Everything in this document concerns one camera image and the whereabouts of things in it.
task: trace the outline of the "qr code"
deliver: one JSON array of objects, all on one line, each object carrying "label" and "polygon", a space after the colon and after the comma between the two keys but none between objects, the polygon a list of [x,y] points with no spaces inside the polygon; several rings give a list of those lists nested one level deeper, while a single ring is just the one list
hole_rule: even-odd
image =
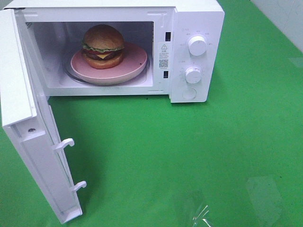
[{"label": "qr code", "polygon": [[169,66],[168,59],[161,59],[159,60],[159,68],[167,68]]}]

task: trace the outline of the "green tablecloth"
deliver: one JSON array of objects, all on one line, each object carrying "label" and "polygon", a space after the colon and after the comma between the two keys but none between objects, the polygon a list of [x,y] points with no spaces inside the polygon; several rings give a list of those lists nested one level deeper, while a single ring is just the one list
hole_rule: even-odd
[{"label": "green tablecloth", "polygon": [[[88,184],[66,226],[191,227],[200,205],[214,227],[303,226],[302,53],[248,0],[220,3],[207,102],[50,99],[75,140],[74,182]],[[61,226],[2,129],[0,142],[0,226]]]}]

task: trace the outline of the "timer knob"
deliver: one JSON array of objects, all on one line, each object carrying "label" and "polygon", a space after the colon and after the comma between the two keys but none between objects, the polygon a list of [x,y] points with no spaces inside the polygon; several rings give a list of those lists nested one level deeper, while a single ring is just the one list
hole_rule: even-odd
[{"label": "timer knob", "polygon": [[189,52],[194,56],[200,56],[206,51],[206,40],[201,35],[196,35],[188,41]]},{"label": "timer knob", "polygon": [[201,70],[197,67],[189,67],[185,70],[185,79],[189,84],[198,83],[202,78]]}]

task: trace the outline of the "toy hamburger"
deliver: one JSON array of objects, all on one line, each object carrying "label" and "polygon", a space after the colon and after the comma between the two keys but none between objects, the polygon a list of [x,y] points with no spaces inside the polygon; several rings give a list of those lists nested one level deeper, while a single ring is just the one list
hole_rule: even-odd
[{"label": "toy hamburger", "polygon": [[124,39],[109,25],[91,27],[83,38],[82,56],[95,69],[108,69],[123,60]]}]

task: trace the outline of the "open microwave door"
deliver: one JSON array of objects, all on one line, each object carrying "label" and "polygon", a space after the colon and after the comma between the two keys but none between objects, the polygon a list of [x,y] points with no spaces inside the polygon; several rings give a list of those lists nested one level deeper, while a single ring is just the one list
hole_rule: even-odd
[{"label": "open microwave door", "polygon": [[60,222],[67,222],[82,214],[76,191],[86,186],[85,181],[74,185],[64,154],[64,147],[74,142],[60,140],[47,99],[33,84],[37,71],[19,37],[14,10],[0,11],[0,27],[3,129]]}]

